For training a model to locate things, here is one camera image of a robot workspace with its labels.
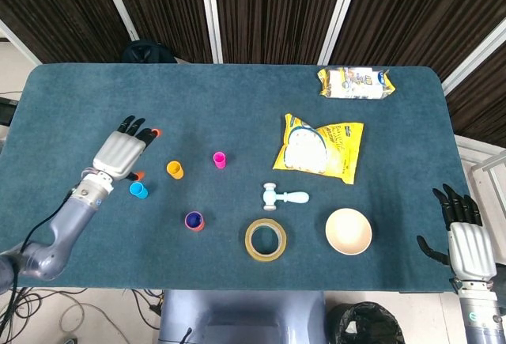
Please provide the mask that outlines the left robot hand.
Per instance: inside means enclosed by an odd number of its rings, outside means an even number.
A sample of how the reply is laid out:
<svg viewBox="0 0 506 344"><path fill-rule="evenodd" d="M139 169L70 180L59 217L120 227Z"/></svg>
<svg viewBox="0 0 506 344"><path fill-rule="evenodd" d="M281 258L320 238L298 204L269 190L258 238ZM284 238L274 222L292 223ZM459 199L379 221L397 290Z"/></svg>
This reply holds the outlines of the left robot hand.
<svg viewBox="0 0 506 344"><path fill-rule="evenodd" d="M134 115L127 116L100 147L93 158L93 165L81 172L81 178L84 179L88 174L97 175L103 172L114 181L142 180L145 173L133 172L132 168L145 149L161 135L161 130L157 128L143 128L138 132L144 122L144 118L135 119Z"/></svg>

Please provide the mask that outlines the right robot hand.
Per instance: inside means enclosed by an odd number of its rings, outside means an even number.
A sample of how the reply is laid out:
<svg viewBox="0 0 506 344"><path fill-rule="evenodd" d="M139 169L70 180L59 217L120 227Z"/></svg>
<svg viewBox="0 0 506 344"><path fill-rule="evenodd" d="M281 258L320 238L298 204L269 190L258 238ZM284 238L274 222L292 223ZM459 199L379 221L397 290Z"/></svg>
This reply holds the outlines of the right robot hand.
<svg viewBox="0 0 506 344"><path fill-rule="evenodd" d="M462 282L489 282L497 275L490 235L483 225L478 204L469 195L458 195L449 185L436 196L447 231L448 252L429 247L423 236L417 236L421 251L430 259L451 268Z"/></svg>

